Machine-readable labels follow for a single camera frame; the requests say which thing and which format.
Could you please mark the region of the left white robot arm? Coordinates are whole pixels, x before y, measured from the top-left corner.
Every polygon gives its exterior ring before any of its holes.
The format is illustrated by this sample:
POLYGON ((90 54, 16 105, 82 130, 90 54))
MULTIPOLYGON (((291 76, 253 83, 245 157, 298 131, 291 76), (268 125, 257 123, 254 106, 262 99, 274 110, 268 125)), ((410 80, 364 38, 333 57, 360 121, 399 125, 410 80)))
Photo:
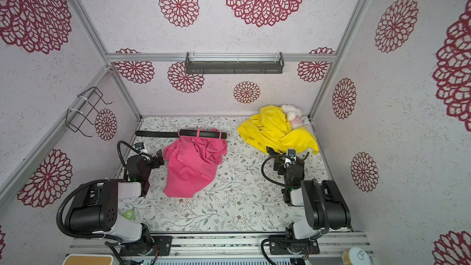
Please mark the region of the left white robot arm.
POLYGON ((60 204, 56 225, 65 235, 81 239, 105 239, 113 250, 121 246, 131 255, 157 254, 159 246, 147 225, 136 223, 118 211, 124 199, 141 198, 150 187, 153 169, 164 165, 162 151, 152 156, 143 148, 132 147, 135 154, 118 157, 124 169, 122 179, 99 179, 80 185, 60 204))

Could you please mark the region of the pink trousers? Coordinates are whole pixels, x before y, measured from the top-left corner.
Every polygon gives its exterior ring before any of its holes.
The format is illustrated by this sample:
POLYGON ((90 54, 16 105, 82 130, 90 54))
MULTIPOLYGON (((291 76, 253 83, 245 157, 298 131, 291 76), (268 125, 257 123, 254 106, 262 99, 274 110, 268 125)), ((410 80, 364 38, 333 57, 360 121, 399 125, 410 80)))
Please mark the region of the pink trousers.
POLYGON ((164 149, 168 179, 164 189, 170 198, 191 198, 213 182, 228 143, 216 138, 182 136, 164 149))

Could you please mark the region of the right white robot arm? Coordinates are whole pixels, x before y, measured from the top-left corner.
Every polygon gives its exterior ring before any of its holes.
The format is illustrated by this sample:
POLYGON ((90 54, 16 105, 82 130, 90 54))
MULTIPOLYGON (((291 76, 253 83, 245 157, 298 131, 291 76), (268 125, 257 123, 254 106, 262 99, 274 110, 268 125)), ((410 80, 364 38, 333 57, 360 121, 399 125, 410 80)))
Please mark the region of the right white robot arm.
POLYGON ((350 227, 351 213, 335 181, 306 179, 306 157, 299 158, 292 148, 277 153, 267 147, 266 152, 269 157, 262 163, 262 176, 282 187, 285 204, 305 212, 304 218, 286 228, 284 238, 273 238, 273 242, 313 244, 332 229, 350 227))

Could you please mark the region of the black leather belt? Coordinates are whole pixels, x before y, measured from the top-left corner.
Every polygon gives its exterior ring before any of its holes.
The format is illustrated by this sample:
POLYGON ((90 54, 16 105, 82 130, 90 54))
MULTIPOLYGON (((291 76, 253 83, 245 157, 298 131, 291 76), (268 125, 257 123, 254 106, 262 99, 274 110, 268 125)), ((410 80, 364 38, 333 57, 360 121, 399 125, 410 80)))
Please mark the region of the black leather belt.
POLYGON ((203 131, 203 130, 178 130, 177 132, 159 132, 159 131, 142 131, 135 132, 137 137, 154 137, 154 138, 177 138, 177 137, 202 137, 209 139, 227 139, 228 134, 220 131, 203 131))

